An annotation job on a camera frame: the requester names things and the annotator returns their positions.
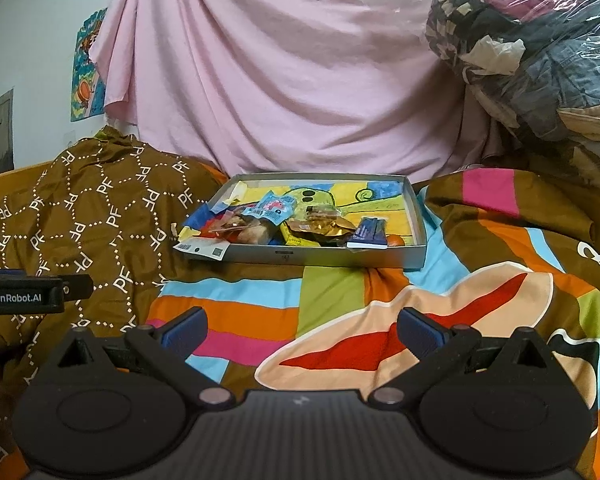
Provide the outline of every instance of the transparent plastic bag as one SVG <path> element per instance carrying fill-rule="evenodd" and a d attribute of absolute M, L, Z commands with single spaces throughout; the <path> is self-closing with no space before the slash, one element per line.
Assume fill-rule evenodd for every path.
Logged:
<path fill-rule="evenodd" d="M 600 189 L 600 0 L 433 0 L 425 35 L 526 149 Z"/>

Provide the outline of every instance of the brown blanket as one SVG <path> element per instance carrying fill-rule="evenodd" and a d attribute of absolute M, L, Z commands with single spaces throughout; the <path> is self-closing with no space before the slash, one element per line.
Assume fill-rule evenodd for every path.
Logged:
<path fill-rule="evenodd" d="M 171 251 L 171 223 L 211 198 L 218 176 L 112 128 L 99 137 L 61 153 L 33 189 L 0 202 L 0 267 L 88 272 L 94 281 L 91 299 L 67 304 L 64 314 L 0 316 L 1 479 L 26 471 L 9 417 L 66 331 L 88 326 L 97 336 L 120 336 L 146 319 L 167 280 L 198 273 Z"/>

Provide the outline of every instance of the white paper tag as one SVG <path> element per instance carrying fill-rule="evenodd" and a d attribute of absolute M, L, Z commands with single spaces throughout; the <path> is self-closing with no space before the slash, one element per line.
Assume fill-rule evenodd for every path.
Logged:
<path fill-rule="evenodd" d="M 174 249 L 181 253 L 195 254 L 221 261 L 230 245 L 229 242 L 220 238 L 191 237 L 177 244 Z"/>

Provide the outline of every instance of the orange ball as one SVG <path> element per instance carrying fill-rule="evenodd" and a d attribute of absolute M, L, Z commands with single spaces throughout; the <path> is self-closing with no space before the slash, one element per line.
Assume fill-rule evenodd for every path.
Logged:
<path fill-rule="evenodd" d="M 400 247 L 404 245 L 404 240 L 398 235 L 387 235 L 386 244 L 389 247 Z"/>

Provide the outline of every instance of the wall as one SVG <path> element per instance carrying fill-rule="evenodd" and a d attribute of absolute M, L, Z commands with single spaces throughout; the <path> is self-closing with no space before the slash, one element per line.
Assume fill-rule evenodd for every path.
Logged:
<path fill-rule="evenodd" d="M 104 116 L 70 122 L 78 30 L 110 0 L 0 0 L 0 96 L 13 88 L 16 168 L 55 158 Z"/>

